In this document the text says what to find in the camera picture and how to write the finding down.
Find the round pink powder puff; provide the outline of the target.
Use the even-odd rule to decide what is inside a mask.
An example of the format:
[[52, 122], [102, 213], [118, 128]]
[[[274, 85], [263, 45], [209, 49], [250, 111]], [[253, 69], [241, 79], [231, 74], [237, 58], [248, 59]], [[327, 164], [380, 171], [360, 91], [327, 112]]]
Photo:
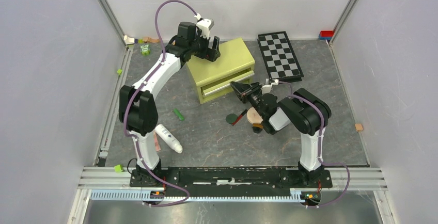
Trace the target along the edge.
[[246, 118], [251, 124], [261, 124], [263, 122], [262, 117], [257, 113], [254, 107], [251, 107], [247, 111]]

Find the red black lip pencil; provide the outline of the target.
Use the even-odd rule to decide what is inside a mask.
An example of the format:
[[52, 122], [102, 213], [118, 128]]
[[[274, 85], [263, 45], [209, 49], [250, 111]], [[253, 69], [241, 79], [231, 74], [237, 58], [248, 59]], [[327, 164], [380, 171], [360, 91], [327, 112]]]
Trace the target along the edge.
[[237, 118], [236, 118], [236, 120], [231, 124], [231, 125], [235, 125], [242, 117], [244, 117], [245, 115], [246, 115], [246, 113], [247, 113], [247, 109], [245, 109], [243, 112], [241, 112], [238, 116], [237, 116]]

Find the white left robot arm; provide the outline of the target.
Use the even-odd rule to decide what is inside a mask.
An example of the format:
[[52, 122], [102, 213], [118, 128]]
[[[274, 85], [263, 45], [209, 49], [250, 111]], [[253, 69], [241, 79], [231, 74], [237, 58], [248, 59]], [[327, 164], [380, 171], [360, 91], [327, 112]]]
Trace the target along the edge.
[[210, 37], [213, 26], [211, 19], [181, 22], [177, 34], [162, 44], [153, 67], [136, 83], [120, 89], [119, 119], [125, 135], [133, 139], [138, 166], [145, 170], [142, 179], [149, 186], [157, 186], [162, 181], [162, 172], [156, 169], [160, 159], [152, 135], [159, 119], [155, 97], [193, 56], [211, 62], [220, 57], [220, 39]]

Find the black kabuki brush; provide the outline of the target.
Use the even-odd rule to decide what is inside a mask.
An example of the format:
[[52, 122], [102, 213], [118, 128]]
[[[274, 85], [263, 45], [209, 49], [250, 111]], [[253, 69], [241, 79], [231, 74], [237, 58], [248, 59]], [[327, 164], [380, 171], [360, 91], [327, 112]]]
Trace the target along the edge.
[[254, 123], [252, 128], [253, 132], [256, 134], [259, 134], [263, 131], [263, 125], [261, 123]]

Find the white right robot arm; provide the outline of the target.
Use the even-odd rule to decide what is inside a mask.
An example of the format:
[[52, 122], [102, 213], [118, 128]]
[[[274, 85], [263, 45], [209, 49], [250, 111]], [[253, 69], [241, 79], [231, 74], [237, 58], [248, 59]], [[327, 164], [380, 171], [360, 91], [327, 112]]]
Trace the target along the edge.
[[322, 139], [332, 112], [320, 98], [299, 88], [282, 100], [268, 93], [260, 83], [230, 83], [242, 103], [250, 103], [268, 134], [276, 134], [289, 124], [301, 133], [301, 157], [298, 163], [299, 182], [311, 187], [319, 181], [324, 170]]

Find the green drawer cabinet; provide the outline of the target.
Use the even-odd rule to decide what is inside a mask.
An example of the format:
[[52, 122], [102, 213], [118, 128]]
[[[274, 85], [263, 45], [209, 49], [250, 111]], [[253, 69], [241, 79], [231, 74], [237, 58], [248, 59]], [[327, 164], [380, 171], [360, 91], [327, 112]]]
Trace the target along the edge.
[[242, 38], [219, 45], [221, 56], [210, 62], [192, 56], [187, 66], [200, 104], [233, 92], [231, 82], [249, 83], [255, 75], [255, 60]]

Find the dark green round compact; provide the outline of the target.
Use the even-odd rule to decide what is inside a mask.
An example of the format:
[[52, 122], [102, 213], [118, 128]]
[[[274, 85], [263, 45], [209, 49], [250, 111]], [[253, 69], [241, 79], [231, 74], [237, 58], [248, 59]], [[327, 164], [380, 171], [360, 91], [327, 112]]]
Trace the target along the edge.
[[226, 122], [233, 124], [237, 120], [238, 116], [236, 114], [228, 114], [225, 118]]

